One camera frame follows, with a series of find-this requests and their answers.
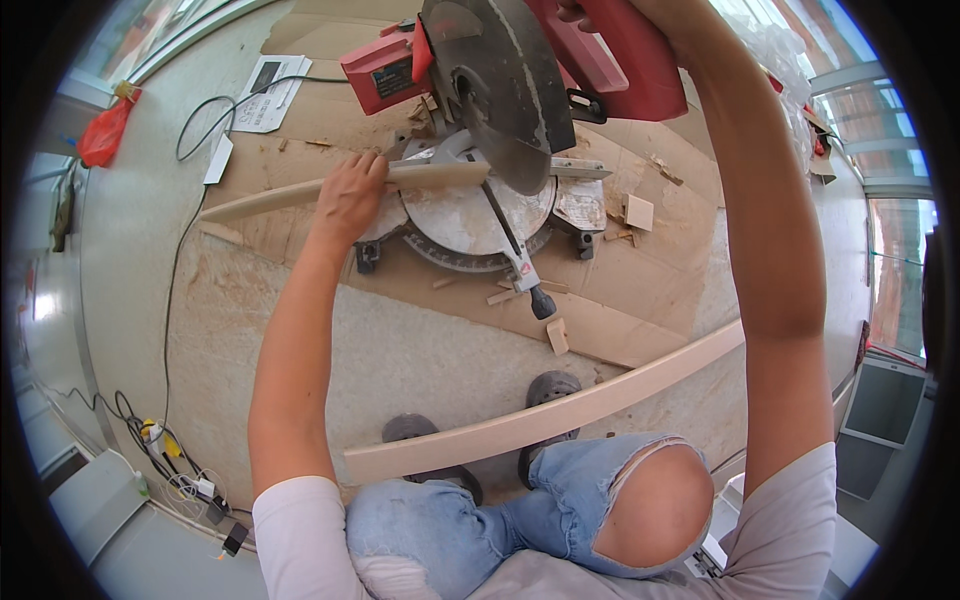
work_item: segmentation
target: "red plastic bag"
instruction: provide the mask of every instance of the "red plastic bag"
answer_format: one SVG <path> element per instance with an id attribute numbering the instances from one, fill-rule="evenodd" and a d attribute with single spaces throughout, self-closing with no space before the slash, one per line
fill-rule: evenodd
<path id="1" fill-rule="evenodd" d="M 116 154 L 120 147 L 120 138 L 127 127 L 127 117 L 136 99 L 140 97 L 137 89 L 128 96 L 122 96 L 120 102 L 109 110 L 104 110 L 90 121 L 84 134 L 77 141 L 77 153 L 88 167 L 103 167 Z"/>

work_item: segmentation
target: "plastic bag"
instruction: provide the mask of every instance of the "plastic bag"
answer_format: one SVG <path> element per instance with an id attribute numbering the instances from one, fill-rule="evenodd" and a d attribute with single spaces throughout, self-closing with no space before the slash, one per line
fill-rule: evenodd
<path id="1" fill-rule="evenodd" d="M 114 93 L 120 95 L 124 90 L 118 85 Z M 77 153 L 87 167 L 107 166 L 116 154 L 123 130 L 127 127 L 127 118 L 139 97 L 139 88 L 124 93 L 120 102 L 95 116 L 86 126 L 84 134 L 77 141 Z"/>
<path id="2" fill-rule="evenodd" d="M 721 15 L 743 40 L 757 62 L 772 76 L 771 84 L 777 89 L 783 116 L 793 133 L 793 150 L 804 173 L 810 170 L 810 126 L 802 111 L 810 98 L 810 81 L 800 66 L 798 56 L 806 52 L 804 39 L 796 32 L 780 25 L 760 25 L 753 18 L 740 14 Z"/>

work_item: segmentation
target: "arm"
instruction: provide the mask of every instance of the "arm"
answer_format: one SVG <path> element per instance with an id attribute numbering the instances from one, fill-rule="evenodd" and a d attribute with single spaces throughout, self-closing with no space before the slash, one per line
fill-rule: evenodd
<path id="1" fill-rule="evenodd" d="M 302 475 L 336 481 L 324 419 L 333 298 L 350 245 L 376 216 L 387 168 L 373 152 L 333 168 L 267 323 L 247 423 L 254 498 Z"/>
<path id="2" fill-rule="evenodd" d="M 820 229 L 776 94 L 723 18 L 706 0 L 632 2 L 696 84 L 720 167 L 747 340 L 749 496 L 833 439 Z M 572 0 L 560 4 L 564 20 L 583 17 Z"/>

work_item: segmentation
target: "ripped jeans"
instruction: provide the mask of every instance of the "ripped jeans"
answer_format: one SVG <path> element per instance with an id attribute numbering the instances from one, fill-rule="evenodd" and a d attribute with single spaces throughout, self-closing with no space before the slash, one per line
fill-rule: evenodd
<path id="1" fill-rule="evenodd" d="M 693 554 L 709 523 L 680 556 L 648 568 L 606 558 L 593 551 L 593 543 L 629 476 L 618 478 L 620 471 L 640 450 L 673 443 L 689 445 L 664 433 L 552 444 L 530 466 L 533 491 L 499 506 L 477 507 L 469 492 L 448 481 L 392 479 L 367 486 L 347 506 L 350 557 L 364 586 L 380 598 L 411 592 L 466 598 L 523 549 L 605 575 L 652 577 Z"/>

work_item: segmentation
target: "white t-shirt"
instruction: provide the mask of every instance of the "white t-shirt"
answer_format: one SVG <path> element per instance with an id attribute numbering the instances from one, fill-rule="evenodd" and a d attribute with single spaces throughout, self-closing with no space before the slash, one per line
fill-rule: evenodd
<path id="1" fill-rule="evenodd" d="M 618 579 L 523 550 L 470 600 L 816 598 L 833 551 L 835 495 L 830 442 L 783 468 L 747 498 L 736 528 L 720 541 L 728 555 L 721 577 L 670 572 L 642 581 Z M 256 499 L 253 520 L 272 600 L 370 598 L 350 561 L 346 513 L 332 481 L 313 476 L 280 482 Z"/>

